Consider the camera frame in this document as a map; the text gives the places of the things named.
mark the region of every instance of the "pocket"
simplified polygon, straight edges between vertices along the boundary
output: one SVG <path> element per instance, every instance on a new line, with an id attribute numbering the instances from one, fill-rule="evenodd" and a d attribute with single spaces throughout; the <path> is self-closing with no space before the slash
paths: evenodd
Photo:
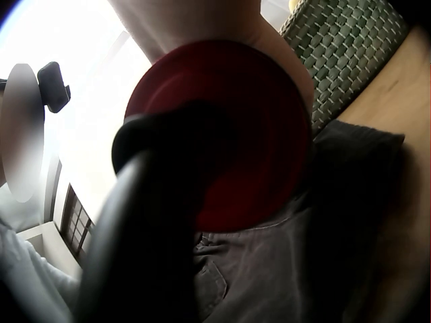
<path id="1" fill-rule="evenodd" d="M 228 285 L 211 260 L 195 275 L 194 285 L 199 320 L 203 322 L 223 300 Z"/>

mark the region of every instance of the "white sleeve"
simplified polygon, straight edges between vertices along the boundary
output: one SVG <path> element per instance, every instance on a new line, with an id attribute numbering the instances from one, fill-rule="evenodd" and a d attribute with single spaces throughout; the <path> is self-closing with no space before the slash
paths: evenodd
<path id="1" fill-rule="evenodd" d="M 33 245 L 0 224 L 0 280 L 41 322 L 68 322 L 79 282 L 51 266 Z"/>
<path id="2" fill-rule="evenodd" d="M 76 299 L 78 297 L 79 281 L 48 263 L 44 257 L 41 257 L 36 252 L 30 242 L 23 241 L 23 243 L 28 250 L 31 261 L 34 264 L 38 263 L 40 267 L 44 269 L 51 281 L 54 283 L 64 302 L 70 309 L 72 309 L 75 306 Z"/>

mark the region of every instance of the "red disc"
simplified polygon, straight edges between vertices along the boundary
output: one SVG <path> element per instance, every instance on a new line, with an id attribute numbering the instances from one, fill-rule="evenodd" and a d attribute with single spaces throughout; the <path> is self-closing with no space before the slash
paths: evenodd
<path id="1" fill-rule="evenodd" d="M 196 229 L 226 232 L 261 222 L 289 199 L 311 143 L 297 87 L 257 50 L 205 41 L 153 65 L 133 91 L 125 117 L 171 111 L 195 99 L 226 109 L 239 133 L 235 160 L 206 192 Z"/>

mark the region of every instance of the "gray pants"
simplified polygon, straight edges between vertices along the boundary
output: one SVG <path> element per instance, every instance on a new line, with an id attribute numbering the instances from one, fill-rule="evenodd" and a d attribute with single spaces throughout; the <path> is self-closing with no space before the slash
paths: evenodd
<path id="1" fill-rule="evenodd" d="M 247 230 L 200 234 L 194 254 L 201 321 L 349 322 L 366 292 L 403 140 L 332 121 L 282 210 Z"/>

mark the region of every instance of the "white wall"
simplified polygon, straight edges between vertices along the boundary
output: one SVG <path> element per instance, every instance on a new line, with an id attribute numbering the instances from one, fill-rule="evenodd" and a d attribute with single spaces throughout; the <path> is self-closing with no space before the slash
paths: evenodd
<path id="1" fill-rule="evenodd" d="M 290 15 L 289 0 L 262 0 L 260 13 L 274 29 L 279 30 Z"/>
<path id="2" fill-rule="evenodd" d="M 63 165 L 60 177 L 68 177 L 93 222 L 116 182 L 112 141 L 123 124 L 128 99 L 149 67 L 144 54 L 129 38 L 111 62 L 88 80 L 82 96 L 69 103 L 73 108 L 67 106 L 70 114 L 59 151 Z M 66 182 L 59 183 L 60 193 L 65 189 L 60 185 Z"/>

